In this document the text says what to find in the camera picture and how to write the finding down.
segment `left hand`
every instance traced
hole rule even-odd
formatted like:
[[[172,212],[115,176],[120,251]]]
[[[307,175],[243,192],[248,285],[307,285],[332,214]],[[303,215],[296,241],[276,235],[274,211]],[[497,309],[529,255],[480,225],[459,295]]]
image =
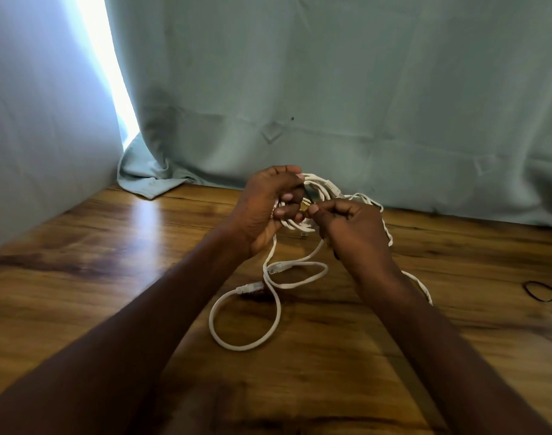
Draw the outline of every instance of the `left hand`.
[[[299,166],[271,166],[248,180],[236,207],[226,220],[229,229],[245,239],[248,256],[256,255],[268,244],[282,227],[280,219],[300,222],[304,218],[300,212],[304,177],[299,176],[300,173]],[[278,198],[287,205],[274,209]]]

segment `forearm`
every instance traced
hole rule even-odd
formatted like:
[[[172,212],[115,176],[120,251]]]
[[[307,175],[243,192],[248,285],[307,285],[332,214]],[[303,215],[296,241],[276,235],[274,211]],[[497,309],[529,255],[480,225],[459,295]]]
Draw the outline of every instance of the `forearm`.
[[[552,434],[552,427],[396,266],[364,279],[361,296],[399,345],[454,433]]]
[[[119,313],[0,395],[0,433],[121,433],[179,341],[245,259],[216,229]]]

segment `cable connector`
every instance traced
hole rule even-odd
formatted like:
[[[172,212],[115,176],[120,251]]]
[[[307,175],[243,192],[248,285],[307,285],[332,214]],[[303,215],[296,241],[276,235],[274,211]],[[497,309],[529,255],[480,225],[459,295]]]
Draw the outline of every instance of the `cable connector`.
[[[274,273],[280,273],[282,271],[288,270],[291,267],[294,267],[294,265],[288,263],[276,263],[272,266],[268,266],[268,274],[273,275]]]
[[[264,282],[252,282],[251,284],[242,285],[241,287],[236,288],[236,292],[238,292],[239,295],[243,295],[244,293],[253,293],[253,292],[259,292],[260,290],[264,290]]]

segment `wooden table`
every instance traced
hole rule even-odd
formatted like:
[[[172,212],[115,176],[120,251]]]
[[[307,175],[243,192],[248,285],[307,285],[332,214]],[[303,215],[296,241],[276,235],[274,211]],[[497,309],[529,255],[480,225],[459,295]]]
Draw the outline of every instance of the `wooden table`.
[[[184,185],[155,201],[117,187],[0,249],[0,392],[44,358],[137,296],[231,211],[238,192]],[[552,305],[520,283],[552,284],[552,230],[386,211],[394,254],[434,303],[503,377],[552,422]],[[276,259],[307,255],[318,237],[279,234]],[[261,279],[265,253],[220,293]],[[239,433],[431,433],[439,413],[379,320],[323,250],[329,274],[284,292],[272,338],[246,353],[210,336],[211,304],[193,324],[134,424],[156,433],[186,389],[223,380],[236,391]],[[279,281],[303,270],[277,275]],[[233,299],[216,330],[234,344],[262,336],[270,296]]]

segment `right hand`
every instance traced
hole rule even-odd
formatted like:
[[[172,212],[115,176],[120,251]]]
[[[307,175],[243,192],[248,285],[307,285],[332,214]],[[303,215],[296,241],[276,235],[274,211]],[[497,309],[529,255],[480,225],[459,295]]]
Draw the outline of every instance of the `right hand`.
[[[361,285],[386,270],[400,273],[388,247],[380,211],[371,205],[335,198],[310,205],[309,218]]]

